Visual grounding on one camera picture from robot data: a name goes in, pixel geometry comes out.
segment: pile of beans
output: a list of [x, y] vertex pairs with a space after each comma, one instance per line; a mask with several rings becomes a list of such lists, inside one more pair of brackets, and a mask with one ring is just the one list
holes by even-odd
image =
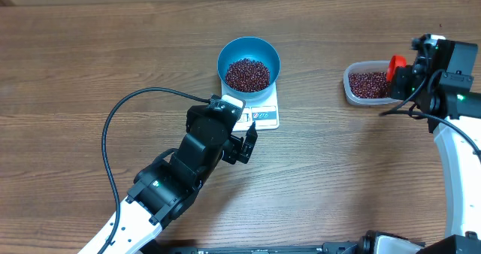
[[225, 82], [239, 92], [258, 92], [269, 86], [271, 73], [262, 62], [242, 59], [232, 63], [225, 74]]
[[359, 98], [386, 98], [389, 82], [385, 72], [349, 74], [352, 93]]

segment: container of beans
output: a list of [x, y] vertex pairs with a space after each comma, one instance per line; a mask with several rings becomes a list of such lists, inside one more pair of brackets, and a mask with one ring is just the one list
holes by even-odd
[[217, 72], [228, 94], [255, 101], [271, 94], [279, 77], [280, 58], [267, 41], [242, 37], [222, 49]]
[[398, 100], [388, 97], [386, 72], [389, 61], [357, 62], [344, 72], [346, 98], [353, 105], [391, 104]]

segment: plastic tray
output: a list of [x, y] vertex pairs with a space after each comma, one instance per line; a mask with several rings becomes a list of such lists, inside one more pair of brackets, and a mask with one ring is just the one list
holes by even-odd
[[378, 104], [392, 104], [398, 102], [392, 98], [375, 98], [366, 99], [355, 96], [351, 91], [349, 85], [349, 74], [351, 73], [370, 73], [370, 72], [385, 72], [388, 70], [389, 61], [370, 61], [357, 62], [351, 64], [344, 72], [344, 90], [346, 91], [347, 101], [352, 105], [378, 105]]

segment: wooden table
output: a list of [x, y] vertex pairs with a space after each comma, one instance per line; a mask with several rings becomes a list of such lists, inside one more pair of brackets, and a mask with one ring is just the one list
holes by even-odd
[[[0, 8], [0, 252], [82, 248], [114, 212], [100, 151], [110, 109], [146, 86], [220, 93], [217, 56], [244, 35], [280, 54], [280, 127], [259, 132], [249, 164], [219, 163], [159, 240], [305, 245], [368, 229], [440, 240], [443, 173], [426, 123], [348, 105], [341, 80], [353, 62], [394, 53], [412, 62], [410, 40], [425, 32], [481, 44], [480, 8], [481, 0]], [[114, 117], [107, 147], [121, 196], [179, 145], [193, 104], [149, 93]]]

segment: white kitchen scale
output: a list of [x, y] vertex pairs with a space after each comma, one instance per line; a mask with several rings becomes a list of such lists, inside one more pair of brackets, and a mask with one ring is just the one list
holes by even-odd
[[[231, 94], [226, 85], [221, 82], [222, 95]], [[279, 128], [279, 105], [277, 104], [277, 88], [274, 83], [271, 91], [261, 95], [260, 98], [245, 100], [246, 107], [241, 118], [237, 121], [232, 131], [247, 131], [256, 122], [256, 130], [269, 130]]]

